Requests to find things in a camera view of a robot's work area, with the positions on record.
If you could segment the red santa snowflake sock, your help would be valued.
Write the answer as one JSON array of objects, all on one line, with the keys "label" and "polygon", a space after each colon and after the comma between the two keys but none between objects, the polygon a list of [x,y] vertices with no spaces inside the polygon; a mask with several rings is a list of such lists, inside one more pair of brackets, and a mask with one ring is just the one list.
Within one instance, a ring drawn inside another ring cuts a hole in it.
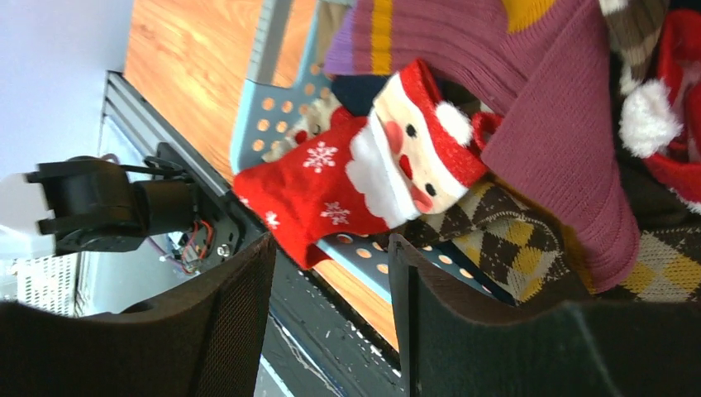
[{"label": "red santa snowflake sock", "polygon": [[393,74],[365,117],[334,121],[279,160],[243,170],[233,190],[302,268],[318,241],[373,235],[446,211],[486,173],[501,117],[447,102],[423,60]]}]

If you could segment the maroon yellow purple long sock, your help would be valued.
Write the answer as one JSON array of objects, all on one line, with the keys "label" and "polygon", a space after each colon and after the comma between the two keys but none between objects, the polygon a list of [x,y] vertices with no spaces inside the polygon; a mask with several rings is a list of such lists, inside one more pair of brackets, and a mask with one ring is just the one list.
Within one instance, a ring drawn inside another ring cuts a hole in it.
[{"label": "maroon yellow purple long sock", "polygon": [[388,75],[416,58],[502,117],[483,161],[575,231],[594,289],[623,281],[640,233],[615,158],[598,2],[359,1],[324,70]]}]

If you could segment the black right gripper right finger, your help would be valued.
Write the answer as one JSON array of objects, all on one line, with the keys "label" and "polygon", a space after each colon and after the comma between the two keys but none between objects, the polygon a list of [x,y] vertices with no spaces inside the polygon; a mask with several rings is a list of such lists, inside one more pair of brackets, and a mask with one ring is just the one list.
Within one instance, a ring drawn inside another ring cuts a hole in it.
[{"label": "black right gripper right finger", "polygon": [[566,301],[529,313],[399,235],[389,278],[408,396],[697,396],[697,303]]}]

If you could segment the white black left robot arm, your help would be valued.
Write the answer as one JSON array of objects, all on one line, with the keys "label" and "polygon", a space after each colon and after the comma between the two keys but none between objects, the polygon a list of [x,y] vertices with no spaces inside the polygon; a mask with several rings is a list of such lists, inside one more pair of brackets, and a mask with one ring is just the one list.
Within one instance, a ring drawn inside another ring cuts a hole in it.
[{"label": "white black left robot arm", "polygon": [[85,156],[42,163],[1,181],[1,257],[128,252],[152,236],[190,230],[198,186],[180,166]]}]

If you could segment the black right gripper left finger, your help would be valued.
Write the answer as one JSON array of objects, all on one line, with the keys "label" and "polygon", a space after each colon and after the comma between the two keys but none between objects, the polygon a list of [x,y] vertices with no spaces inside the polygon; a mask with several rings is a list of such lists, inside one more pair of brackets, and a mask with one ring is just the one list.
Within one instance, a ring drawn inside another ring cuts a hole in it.
[{"label": "black right gripper left finger", "polygon": [[270,234],[120,313],[1,305],[4,396],[251,396],[274,275]]}]

